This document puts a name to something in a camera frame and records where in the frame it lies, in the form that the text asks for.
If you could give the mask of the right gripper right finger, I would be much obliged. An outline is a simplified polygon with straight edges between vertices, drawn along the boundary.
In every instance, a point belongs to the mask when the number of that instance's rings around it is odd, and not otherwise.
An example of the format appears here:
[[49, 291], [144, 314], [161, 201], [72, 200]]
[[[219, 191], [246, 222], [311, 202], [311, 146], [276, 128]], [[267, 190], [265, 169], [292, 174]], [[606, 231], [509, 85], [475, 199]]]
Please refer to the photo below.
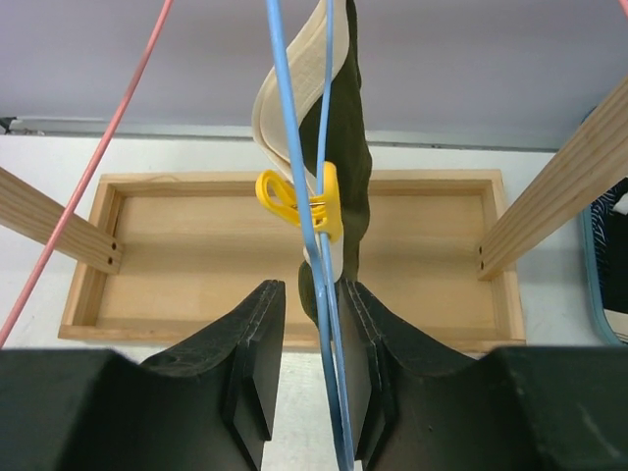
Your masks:
[[367, 470], [623, 470], [627, 351], [434, 340], [359, 283], [340, 323], [355, 455]]

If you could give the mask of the dark olive underwear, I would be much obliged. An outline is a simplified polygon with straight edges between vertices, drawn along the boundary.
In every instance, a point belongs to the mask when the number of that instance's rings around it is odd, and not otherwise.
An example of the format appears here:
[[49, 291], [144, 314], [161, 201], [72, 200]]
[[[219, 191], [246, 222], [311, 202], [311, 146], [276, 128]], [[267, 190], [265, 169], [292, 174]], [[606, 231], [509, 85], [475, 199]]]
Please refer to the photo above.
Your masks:
[[[370, 222], [368, 185], [372, 171], [363, 119], [358, 65], [357, 14], [354, 1], [330, 1], [334, 7], [333, 82], [325, 160], [337, 170], [343, 235], [331, 242], [335, 282], [356, 281], [360, 242]], [[288, 46], [288, 66], [299, 125], [306, 182], [315, 191], [317, 150], [326, 62], [326, 7], [318, 1], [312, 14]], [[251, 128], [256, 144], [286, 180], [293, 183], [279, 87], [273, 67], [253, 104]], [[307, 250], [298, 269], [303, 311], [318, 328], [316, 295]]]

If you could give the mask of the light blue wire hanger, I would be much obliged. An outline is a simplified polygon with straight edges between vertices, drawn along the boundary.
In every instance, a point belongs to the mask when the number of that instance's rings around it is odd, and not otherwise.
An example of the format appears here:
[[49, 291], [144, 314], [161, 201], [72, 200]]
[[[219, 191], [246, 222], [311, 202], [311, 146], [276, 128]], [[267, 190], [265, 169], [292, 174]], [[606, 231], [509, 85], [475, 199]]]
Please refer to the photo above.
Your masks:
[[340, 470], [351, 470], [354, 468], [354, 462], [353, 458], [350, 456], [351, 451], [347, 448], [343, 430], [342, 418], [344, 414], [340, 403], [338, 378], [332, 349], [332, 333], [330, 326], [329, 308], [336, 305], [336, 289], [326, 273], [326, 264], [321, 253], [316, 232], [313, 229], [310, 214], [310, 197], [306, 185], [305, 166], [303, 164], [295, 101], [288, 67], [288, 52], [285, 44], [280, 3], [278, 1], [268, 1], [266, 3], [266, 8], [274, 57], [275, 74], [279, 85], [279, 98], [282, 106], [284, 127], [288, 141], [290, 166], [295, 183], [300, 229], [306, 253], [309, 256], [310, 268], [313, 276], [321, 358], [330, 409], [336, 459]]

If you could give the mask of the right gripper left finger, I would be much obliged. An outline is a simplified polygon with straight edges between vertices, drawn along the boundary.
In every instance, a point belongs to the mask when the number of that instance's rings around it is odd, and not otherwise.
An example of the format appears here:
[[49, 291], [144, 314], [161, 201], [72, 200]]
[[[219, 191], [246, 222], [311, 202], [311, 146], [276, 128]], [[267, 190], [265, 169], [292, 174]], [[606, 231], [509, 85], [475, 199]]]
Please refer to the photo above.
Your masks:
[[5, 470], [257, 470], [271, 439], [286, 286], [134, 362], [111, 349], [1, 353]]

